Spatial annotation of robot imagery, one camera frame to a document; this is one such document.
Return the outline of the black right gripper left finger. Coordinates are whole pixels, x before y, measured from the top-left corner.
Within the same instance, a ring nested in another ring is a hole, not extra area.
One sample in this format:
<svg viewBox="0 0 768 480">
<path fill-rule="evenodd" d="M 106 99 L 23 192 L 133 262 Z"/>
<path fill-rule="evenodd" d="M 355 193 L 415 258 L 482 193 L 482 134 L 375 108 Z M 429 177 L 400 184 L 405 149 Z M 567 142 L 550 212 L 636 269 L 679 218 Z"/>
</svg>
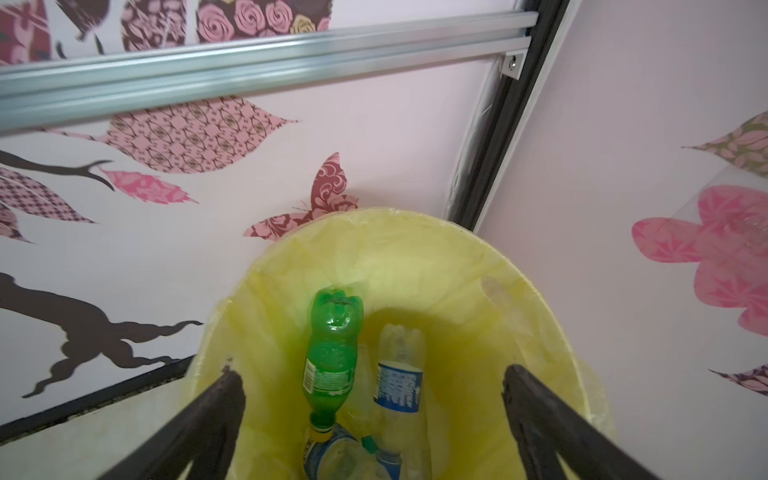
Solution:
<svg viewBox="0 0 768 480">
<path fill-rule="evenodd" d="M 103 479 L 224 479 L 231 465 L 246 397 L 227 370 Z"/>
</svg>

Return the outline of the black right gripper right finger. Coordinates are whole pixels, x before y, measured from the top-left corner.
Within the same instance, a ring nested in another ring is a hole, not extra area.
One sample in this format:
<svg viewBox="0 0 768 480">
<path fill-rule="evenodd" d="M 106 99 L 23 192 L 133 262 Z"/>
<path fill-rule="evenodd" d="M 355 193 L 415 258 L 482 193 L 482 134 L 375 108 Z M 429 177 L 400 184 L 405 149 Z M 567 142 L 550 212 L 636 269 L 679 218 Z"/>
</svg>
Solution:
<svg viewBox="0 0 768 480">
<path fill-rule="evenodd" d="M 656 477 L 596 430 L 525 367 L 507 367 L 503 403 L 526 477 L 652 480 Z"/>
</svg>

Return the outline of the green soda bottle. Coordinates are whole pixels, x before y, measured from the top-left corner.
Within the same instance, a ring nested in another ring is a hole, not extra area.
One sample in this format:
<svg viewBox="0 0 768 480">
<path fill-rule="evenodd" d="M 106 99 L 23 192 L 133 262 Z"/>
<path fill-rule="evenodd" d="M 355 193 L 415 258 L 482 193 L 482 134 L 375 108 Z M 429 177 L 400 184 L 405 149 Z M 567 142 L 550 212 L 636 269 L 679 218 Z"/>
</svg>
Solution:
<svg viewBox="0 0 768 480">
<path fill-rule="evenodd" d="M 309 438 L 314 442 L 331 438 L 336 413 L 353 389 L 363 321 L 359 296 L 328 288 L 313 300 L 302 387 L 310 408 Z"/>
</svg>

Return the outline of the clear bottle green white label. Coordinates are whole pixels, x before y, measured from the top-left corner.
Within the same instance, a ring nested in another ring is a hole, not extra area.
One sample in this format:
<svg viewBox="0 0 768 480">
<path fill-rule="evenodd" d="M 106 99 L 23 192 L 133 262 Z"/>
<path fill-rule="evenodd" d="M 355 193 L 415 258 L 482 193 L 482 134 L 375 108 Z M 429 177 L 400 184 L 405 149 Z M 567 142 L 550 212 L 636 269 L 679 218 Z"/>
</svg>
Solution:
<svg viewBox="0 0 768 480">
<path fill-rule="evenodd" d="M 387 324 L 377 350 L 375 426 L 378 459 L 393 479 L 432 477 L 424 392 L 426 338 L 418 329 Z"/>
</svg>

